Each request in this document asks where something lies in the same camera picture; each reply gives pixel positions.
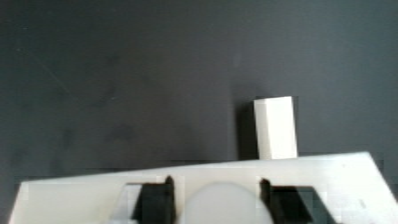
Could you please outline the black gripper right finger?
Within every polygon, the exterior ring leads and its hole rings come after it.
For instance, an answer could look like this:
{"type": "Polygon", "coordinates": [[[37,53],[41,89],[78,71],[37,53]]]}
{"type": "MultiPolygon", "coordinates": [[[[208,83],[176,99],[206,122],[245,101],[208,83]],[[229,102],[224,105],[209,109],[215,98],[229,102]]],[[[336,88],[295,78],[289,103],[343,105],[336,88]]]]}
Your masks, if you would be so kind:
{"type": "Polygon", "coordinates": [[[293,186],[273,186],[270,181],[259,181],[259,198],[266,205],[273,224],[309,224],[309,214],[298,190],[293,186]]]}

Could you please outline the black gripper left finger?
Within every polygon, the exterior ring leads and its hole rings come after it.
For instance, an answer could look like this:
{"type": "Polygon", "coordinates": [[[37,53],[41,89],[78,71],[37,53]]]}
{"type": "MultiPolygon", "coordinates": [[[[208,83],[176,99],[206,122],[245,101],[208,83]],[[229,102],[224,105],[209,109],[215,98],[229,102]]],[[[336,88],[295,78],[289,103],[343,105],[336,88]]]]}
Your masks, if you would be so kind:
{"type": "Polygon", "coordinates": [[[145,183],[142,185],[131,219],[138,224],[174,224],[176,200],[172,177],[167,177],[161,183],[145,183]]]}

